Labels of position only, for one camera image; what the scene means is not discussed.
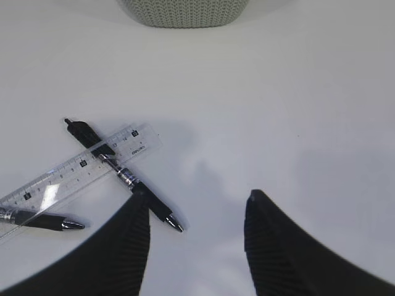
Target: ruler numbers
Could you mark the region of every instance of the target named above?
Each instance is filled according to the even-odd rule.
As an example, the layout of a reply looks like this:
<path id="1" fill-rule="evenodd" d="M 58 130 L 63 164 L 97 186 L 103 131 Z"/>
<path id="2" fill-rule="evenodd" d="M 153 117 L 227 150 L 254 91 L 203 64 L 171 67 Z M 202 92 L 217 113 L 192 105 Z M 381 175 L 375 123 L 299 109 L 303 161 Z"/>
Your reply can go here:
<path id="1" fill-rule="evenodd" d="M 121 164 L 141 155 L 149 147 L 149 143 L 144 137 L 145 134 L 152 138 L 155 133 L 148 125 L 140 128 L 129 126 L 109 137 L 105 143 L 115 150 L 116 158 Z M 109 166 L 101 163 L 91 154 L 90 150 L 86 150 L 1 198 L 0 205 L 34 209 L 40 213 L 109 171 L 111 171 Z M 17 227 L 0 223 L 0 237 Z"/>

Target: black pen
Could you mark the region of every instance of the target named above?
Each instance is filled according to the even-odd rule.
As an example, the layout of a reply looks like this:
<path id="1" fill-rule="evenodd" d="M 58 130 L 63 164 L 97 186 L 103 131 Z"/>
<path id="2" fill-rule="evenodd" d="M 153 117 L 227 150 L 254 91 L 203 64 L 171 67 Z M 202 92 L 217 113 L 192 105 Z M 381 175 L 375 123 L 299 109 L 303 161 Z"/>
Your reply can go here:
<path id="1" fill-rule="evenodd" d="M 37 217 L 34 217 L 28 223 L 23 224 L 26 220 L 32 218 L 35 214 L 35 212 L 21 210 L 19 208 L 0 207 L 0 222 L 56 231 L 85 228 L 85 226 L 81 223 L 78 223 L 63 216 L 56 216 L 51 214 L 41 214 Z"/>
<path id="2" fill-rule="evenodd" d="M 101 142 L 101 138 L 94 132 L 94 130 L 83 121 L 71 121 L 68 118 L 64 120 L 67 124 L 67 131 L 71 133 L 81 144 L 86 148 L 90 148 Z M 92 154 L 106 162 L 111 168 L 116 171 L 118 178 L 129 187 L 133 195 L 141 194 L 149 198 L 149 208 L 154 212 L 162 222 L 167 223 L 173 229 L 183 232 L 181 223 L 177 220 L 171 209 L 164 204 L 151 190 L 141 182 L 128 168 L 119 166 L 115 158 L 115 152 L 104 144 L 92 151 Z"/>

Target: white table surface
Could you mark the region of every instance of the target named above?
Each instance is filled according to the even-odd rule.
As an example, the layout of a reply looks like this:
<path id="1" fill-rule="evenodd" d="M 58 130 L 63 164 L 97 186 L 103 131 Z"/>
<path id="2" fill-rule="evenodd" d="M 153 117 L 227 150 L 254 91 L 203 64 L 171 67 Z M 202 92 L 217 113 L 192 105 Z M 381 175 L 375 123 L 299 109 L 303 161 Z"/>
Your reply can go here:
<path id="1" fill-rule="evenodd" d="M 141 295 L 254 295 L 245 203 L 263 189 L 332 250 L 395 283 L 395 2 L 251 0 L 234 23 L 144 27 L 113 0 L 0 2 L 0 193 L 82 151 L 62 119 L 148 122 L 136 163 L 187 225 L 151 216 Z M 60 209 L 89 227 L 0 245 L 0 289 L 73 250 L 128 192 L 115 176 Z"/>

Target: pen tip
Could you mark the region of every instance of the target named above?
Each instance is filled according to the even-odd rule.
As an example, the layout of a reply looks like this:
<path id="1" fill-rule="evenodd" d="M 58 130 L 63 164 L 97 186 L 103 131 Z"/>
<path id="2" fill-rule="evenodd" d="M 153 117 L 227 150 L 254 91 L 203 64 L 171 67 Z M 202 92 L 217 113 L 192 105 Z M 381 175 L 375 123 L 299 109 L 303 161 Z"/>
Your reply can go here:
<path id="1" fill-rule="evenodd" d="M 76 221 L 70 220 L 70 219 L 65 219 L 62 222 L 62 229 L 84 229 L 85 225 L 78 223 Z"/>
<path id="2" fill-rule="evenodd" d="M 178 222 L 178 220 L 174 217 L 173 214 L 170 214 L 168 217 L 166 217 L 165 221 L 167 224 L 169 224 L 172 228 L 174 228 L 178 232 L 184 231 L 184 228 L 182 227 L 181 223 Z"/>

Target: pen cap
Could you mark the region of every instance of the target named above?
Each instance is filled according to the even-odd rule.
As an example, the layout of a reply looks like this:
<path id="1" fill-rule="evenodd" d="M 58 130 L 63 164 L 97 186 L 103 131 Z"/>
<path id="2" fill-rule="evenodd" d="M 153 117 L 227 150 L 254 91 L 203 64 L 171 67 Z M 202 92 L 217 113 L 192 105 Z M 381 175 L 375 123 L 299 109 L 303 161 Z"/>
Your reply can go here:
<path id="1" fill-rule="evenodd" d="M 141 23 L 162 28 L 207 28 L 239 17 L 248 0 L 122 0 Z"/>
<path id="2" fill-rule="evenodd" d="M 102 141 L 98 134 L 86 122 L 71 121 L 68 118 L 64 121 L 68 124 L 67 131 L 85 148 L 90 148 Z M 107 144 L 104 144 L 92 151 L 92 154 L 97 157 L 99 154 L 115 155 L 115 152 Z"/>

